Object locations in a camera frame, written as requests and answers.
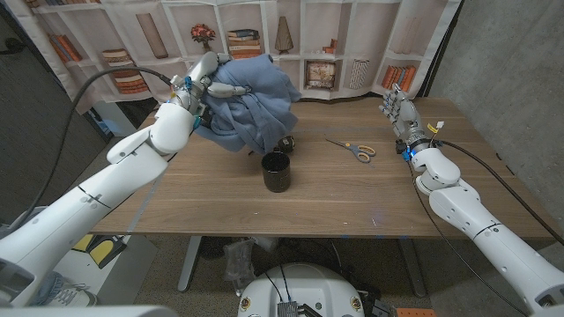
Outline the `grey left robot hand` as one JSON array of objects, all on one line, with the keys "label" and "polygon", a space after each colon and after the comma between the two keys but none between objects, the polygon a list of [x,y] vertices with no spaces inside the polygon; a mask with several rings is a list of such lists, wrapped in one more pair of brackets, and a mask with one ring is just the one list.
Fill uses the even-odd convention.
[{"label": "grey left robot hand", "polygon": [[203,114],[206,109],[202,101],[204,95],[226,99],[250,93],[252,89],[248,86],[229,85],[211,80],[218,67],[231,60],[232,57],[228,54],[206,52],[189,68],[184,77],[174,76],[170,80],[172,92],[167,102],[197,116]]}]

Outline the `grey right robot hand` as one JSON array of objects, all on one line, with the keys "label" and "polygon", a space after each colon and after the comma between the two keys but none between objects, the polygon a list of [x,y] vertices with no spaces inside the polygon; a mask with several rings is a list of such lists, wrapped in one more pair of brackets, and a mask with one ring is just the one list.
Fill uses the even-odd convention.
[{"label": "grey right robot hand", "polygon": [[393,84],[390,91],[383,95],[379,109],[391,122],[392,129],[398,139],[415,151],[426,149],[430,145],[415,105],[398,84]]}]

